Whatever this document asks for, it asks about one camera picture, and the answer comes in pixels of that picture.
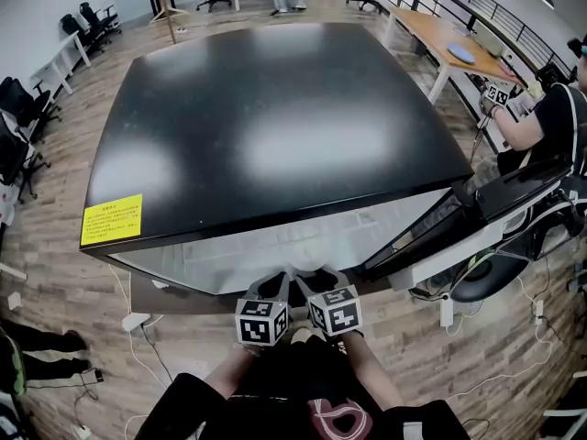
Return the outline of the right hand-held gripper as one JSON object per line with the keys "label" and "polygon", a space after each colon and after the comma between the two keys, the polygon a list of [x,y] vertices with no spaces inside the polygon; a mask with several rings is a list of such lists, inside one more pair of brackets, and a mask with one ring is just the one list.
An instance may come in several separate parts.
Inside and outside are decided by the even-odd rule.
{"label": "right hand-held gripper", "polygon": [[360,298],[344,273],[324,267],[297,274],[295,281],[305,297],[311,322],[327,336],[362,327]]}

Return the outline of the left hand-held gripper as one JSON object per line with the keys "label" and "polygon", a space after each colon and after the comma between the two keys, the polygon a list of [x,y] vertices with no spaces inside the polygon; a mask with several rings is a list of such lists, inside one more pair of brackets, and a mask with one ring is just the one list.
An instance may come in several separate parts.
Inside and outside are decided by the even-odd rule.
{"label": "left hand-held gripper", "polygon": [[289,327],[290,277],[286,272],[253,282],[238,299],[235,325],[245,346],[273,347]]}

